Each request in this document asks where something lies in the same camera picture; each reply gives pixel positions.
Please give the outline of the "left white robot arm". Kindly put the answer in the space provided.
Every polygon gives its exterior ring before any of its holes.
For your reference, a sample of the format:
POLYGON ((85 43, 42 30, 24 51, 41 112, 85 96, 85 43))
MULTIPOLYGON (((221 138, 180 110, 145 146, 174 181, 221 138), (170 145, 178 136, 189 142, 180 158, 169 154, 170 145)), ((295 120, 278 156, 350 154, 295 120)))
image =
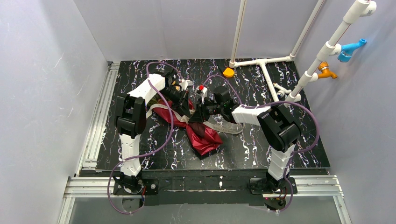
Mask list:
POLYGON ((177 78, 175 72, 167 71, 163 74, 150 74, 138 87, 120 95, 116 99, 115 126, 121 140, 120 176, 117 183, 129 188, 139 184, 141 171, 140 137, 145 130, 147 118, 151 111, 163 108, 168 111, 170 124, 174 125, 173 116, 181 113, 182 116, 191 115, 189 109, 189 92, 192 81, 177 78), (148 106, 148 102, 159 96, 163 105, 148 106))

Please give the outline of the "beige ribbon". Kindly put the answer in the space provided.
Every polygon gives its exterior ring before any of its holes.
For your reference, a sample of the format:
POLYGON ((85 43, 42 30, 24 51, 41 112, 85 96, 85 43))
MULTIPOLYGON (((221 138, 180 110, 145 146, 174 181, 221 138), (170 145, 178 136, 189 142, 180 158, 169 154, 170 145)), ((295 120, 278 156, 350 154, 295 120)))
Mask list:
MULTIPOLYGON (((161 109, 166 109, 168 110, 168 107, 162 104, 153 104, 151 105, 151 107, 149 108, 149 110, 146 112, 146 118, 148 119, 152 114, 153 114, 153 109, 155 108, 161 108, 161 109)), ((189 124, 189 118, 184 116, 180 116, 177 112, 175 112, 174 110, 172 110, 176 116, 177 121, 182 121, 186 124, 189 124)), ((221 125, 217 125, 217 124, 213 124, 211 122, 204 122, 204 125, 206 125, 207 127, 217 131, 217 132, 221 132, 221 133, 227 133, 227 134, 233 134, 233 135, 237 135, 243 132, 245 125, 242 125, 241 129, 234 129, 234 128, 228 128, 228 127, 224 127, 221 125)))

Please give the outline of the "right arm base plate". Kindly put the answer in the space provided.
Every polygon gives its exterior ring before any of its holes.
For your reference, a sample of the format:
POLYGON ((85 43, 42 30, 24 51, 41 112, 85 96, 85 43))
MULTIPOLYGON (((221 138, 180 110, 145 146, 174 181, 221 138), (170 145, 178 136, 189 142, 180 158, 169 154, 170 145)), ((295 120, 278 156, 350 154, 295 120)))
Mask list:
POLYGON ((266 208, 275 212, 285 209, 289 203, 287 197, 298 193, 294 178, 278 181, 272 177, 251 178, 247 188, 253 195, 262 195, 266 208))

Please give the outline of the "orange tape measure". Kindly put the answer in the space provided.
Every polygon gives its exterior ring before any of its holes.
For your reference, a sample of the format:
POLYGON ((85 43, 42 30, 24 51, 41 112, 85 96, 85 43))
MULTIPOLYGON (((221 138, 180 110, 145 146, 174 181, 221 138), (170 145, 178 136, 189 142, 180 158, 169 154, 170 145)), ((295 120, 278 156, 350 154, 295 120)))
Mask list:
POLYGON ((224 69, 222 74, 227 78, 232 78, 234 76, 234 70, 232 68, 227 67, 224 69))

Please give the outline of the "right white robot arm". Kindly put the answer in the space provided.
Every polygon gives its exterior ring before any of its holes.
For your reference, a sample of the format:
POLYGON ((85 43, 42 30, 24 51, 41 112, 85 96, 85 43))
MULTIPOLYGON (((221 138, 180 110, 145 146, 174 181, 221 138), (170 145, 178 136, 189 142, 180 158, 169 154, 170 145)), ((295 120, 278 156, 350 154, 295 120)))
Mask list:
POLYGON ((225 121, 234 124, 260 126, 271 146, 271 162, 267 171, 269 180, 280 182, 289 173, 288 161, 301 130, 292 115, 283 105, 249 108, 234 101, 229 89, 219 86, 214 89, 214 99, 207 97, 196 105, 191 123, 204 123, 211 115, 220 114, 225 121))

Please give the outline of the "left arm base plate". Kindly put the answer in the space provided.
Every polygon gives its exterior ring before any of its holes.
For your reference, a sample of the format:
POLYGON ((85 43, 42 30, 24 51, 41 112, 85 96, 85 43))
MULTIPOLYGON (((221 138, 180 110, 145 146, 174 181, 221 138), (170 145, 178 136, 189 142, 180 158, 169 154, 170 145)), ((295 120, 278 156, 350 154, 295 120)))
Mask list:
POLYGON ((116 177, 113 176, 114 195, 144 195, 151 196, 158 194, 159 181, 157 179, 144 179, 142 177, 116 177))

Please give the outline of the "red wrapping paper sheet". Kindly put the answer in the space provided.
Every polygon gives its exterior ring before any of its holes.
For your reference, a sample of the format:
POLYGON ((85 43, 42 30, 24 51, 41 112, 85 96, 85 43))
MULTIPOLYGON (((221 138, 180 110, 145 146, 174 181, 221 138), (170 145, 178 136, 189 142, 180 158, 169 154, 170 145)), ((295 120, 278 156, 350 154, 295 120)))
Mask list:
POLYGON ((174 110, 169 113, 163 101, 151 105, 149 112, 156 113, 169 124, 184 128, 192 147, 199 155, 206 155, 223 144, 223 140, 213 128, 204 123, 190 123, 188 117, 174 110))

